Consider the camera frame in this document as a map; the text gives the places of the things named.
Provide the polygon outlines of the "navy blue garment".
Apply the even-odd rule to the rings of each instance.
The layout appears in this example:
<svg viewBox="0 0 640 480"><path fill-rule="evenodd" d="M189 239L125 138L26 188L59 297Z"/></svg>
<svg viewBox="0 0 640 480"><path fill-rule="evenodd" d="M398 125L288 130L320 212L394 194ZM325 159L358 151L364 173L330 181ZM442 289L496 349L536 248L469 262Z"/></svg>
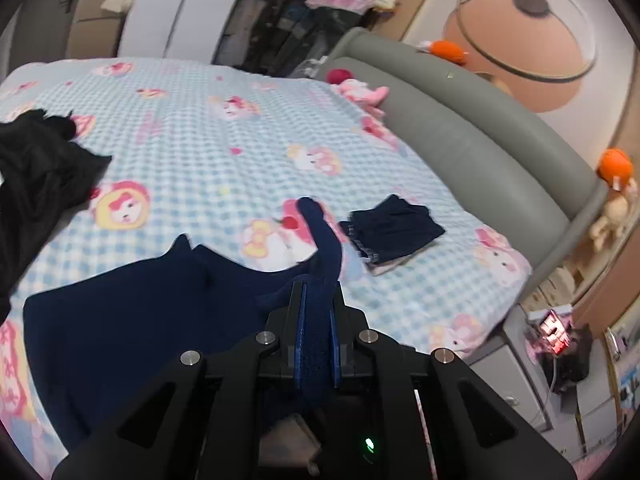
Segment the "navy blue garment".
<svg viewBox="0 0 640 480"><path fill-rule="evenodd" d="M330 301L342 245L319 203L296 200L317 249L277 272L256 271L184 234L160 257L29 297L24 343L54 431L73 450L173 359L231 349L285 307L295 282Z"/></svg>

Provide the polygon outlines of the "grey bedside table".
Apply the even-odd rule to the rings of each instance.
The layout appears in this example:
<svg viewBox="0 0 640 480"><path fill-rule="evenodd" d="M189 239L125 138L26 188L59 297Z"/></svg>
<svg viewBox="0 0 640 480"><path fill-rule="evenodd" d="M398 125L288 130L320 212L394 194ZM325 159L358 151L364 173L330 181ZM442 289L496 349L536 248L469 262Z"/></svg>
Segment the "grey bedside table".
<svg viewBox="0 0 640 480"><path fill-rule="evenodd" d="M525 312L511 309L466 362L570 462L615 444L620 426L602 342L592 344L587 378L559 396L530 355L526 328Z"/></svg>

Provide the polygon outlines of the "small folded navy garment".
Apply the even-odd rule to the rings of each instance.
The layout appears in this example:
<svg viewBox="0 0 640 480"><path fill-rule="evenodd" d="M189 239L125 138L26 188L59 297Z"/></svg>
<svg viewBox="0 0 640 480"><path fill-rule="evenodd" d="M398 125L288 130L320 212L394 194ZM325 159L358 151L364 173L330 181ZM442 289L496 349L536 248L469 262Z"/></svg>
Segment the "small folded navy garment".
<svg viewBox="0 0 640 480"><path fill-rule="evenodd" d="M338 225L373 275L401 266L446 233L427 207L396 194L372 209L351 212Z"/></svg>

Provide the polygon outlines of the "blue checkered cartoon bedsheet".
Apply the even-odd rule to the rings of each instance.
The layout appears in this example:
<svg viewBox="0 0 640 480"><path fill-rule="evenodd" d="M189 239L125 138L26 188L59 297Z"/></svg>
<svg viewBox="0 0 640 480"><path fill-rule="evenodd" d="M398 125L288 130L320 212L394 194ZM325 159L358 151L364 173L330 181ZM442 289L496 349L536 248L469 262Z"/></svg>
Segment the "blue checkered cartoon bedsheet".
<svg viewBox="0 0 640 480"><path fill-rule="evenodd" d="M87 208L27 270L1 329L1 419L42 478L67 448L32 379L25 321L81 337L96 304L62 316L32 302L40 292L157 258L180 235L242 268L287 269L314 252L295 208L304 196L332 226L396 195L444 228L381 275L343 247L346 299L421 351L448 344L470 353L532 272L513 235L461 205L396 130L320 81L154 58L63 60L22 66L2 82L4 120L38 108L70 116L78 142L111 157Z"/></svg>

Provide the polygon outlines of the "grey padded headboard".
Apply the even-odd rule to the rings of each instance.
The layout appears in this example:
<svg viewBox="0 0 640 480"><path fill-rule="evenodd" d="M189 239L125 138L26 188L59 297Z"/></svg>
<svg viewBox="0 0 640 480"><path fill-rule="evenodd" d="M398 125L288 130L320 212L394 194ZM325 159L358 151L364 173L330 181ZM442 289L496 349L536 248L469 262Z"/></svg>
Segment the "grey padded headboard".
<svg viewBox="0 0 640 480"><path fill-rule="evenodd" d="M457 202L525 256L527 297L587 232L608 194L596 172L536 114L480 76L408 44L350 30L318 69L386 86L387 127Z"/></svg>

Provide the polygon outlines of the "black garment with white stripes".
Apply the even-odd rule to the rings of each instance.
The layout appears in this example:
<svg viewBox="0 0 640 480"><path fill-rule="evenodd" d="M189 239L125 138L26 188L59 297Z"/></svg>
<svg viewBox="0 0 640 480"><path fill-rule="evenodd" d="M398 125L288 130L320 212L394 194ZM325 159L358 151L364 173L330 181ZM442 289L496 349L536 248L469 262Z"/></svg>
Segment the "black garment with white stripes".
<svg viewBox="0 0 640 480"><path fill-rule="evenodd" d="M75 141L70 116L28 110L1 125L1 318L58 225L90 200L111 156Z"/></svg>

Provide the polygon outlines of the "beige plush doll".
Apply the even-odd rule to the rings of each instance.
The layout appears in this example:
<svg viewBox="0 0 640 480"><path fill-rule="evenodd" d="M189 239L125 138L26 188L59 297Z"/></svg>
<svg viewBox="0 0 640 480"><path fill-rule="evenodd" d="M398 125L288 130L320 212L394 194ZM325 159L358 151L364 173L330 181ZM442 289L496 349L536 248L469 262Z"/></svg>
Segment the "beige plush doll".
<svg viewBox="0 0 640 480"><path fill-rule="evenodd" d="M593 222L588 232L596 254L603 249L610 237L617 240L622 236L638 195L638 183L635 178L630 178L626 186L621 191L615 191L613 197L603 205L599 218Z"/></svg>

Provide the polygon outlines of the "pink plush toy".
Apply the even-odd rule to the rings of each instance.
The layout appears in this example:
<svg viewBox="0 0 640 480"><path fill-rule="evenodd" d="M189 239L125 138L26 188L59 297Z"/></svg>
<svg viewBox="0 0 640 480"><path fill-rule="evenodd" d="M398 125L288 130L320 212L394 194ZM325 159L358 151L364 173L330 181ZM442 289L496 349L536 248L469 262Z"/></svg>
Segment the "pink plush toy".
<svg viewBox="0 0 640 480"><path fill-rule="evenodd" d="M352 73L344 68L330 70L326 74L326 82L339 96L356 104L367 114L376 119L382 119L385 116L380 105L390 94L390 88L385 86L370 88L366 82L354 78Z"/></svg>

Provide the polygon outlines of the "orange plush toy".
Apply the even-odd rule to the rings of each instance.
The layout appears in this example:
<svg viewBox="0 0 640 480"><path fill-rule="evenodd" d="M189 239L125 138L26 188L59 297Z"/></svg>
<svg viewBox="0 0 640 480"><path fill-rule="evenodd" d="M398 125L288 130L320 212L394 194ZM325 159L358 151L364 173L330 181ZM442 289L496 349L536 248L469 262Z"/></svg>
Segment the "orange plush toy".
<svg viewBox="0 0 640 480"><path fill-rule="evenodd" d="M452 41L448 40L425 40L416 47L420 52L428 53L441 58L452 64L465 66L468 52Z"/></svg>
<svg viewBox="0 0 640 480"><path fill-rule="evenodd" d="M598 175L614 191L620 192L634 176L634 163L620 148L608 148L600 158Z"/></svg>

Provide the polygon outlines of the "black glass cabinet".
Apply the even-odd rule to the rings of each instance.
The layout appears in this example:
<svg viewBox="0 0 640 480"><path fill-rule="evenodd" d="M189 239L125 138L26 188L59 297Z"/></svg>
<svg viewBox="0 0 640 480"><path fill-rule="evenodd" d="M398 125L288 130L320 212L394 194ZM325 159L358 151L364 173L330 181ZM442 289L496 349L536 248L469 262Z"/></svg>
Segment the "black glass cabinet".
<svg viewBox="0 0 640 480"><path fill-rule="evenodd" d="M212 63L285 77L301 62L327 55L362 16L307 0L235 0Z"/></svg>

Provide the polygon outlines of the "white wardrobe door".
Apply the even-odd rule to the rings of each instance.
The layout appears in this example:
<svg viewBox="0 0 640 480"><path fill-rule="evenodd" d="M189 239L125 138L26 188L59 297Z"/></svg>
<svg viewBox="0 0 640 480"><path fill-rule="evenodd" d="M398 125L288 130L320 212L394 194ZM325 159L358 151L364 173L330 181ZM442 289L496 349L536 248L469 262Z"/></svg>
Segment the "white wardrobe door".
<svg viewBox="0 0 640 480"><path fill-rule="evenodd" d="M134 0L118 54L209 64L236 0Z"/></svg>

